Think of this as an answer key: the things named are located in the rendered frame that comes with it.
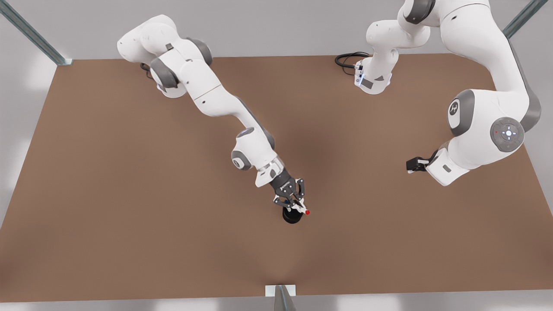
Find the silver frame post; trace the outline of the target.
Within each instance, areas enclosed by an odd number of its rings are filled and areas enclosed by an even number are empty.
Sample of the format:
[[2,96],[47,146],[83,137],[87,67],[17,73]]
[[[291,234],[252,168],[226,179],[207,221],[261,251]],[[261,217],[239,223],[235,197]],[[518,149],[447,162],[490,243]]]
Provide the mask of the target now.
[[266,285],[265,297],[274,297],[274,311],[297,311],[292,297],[296,296],[296,285]]
[[0,0],[0,14],[25,35],[41,52],[57,66],[70,66],[73,59],[65,58],[33,26],[31,26],[6,0]]
[[503,29],[503,34],[510,39],[524,26],[549,0],[530,0],[526,6]]

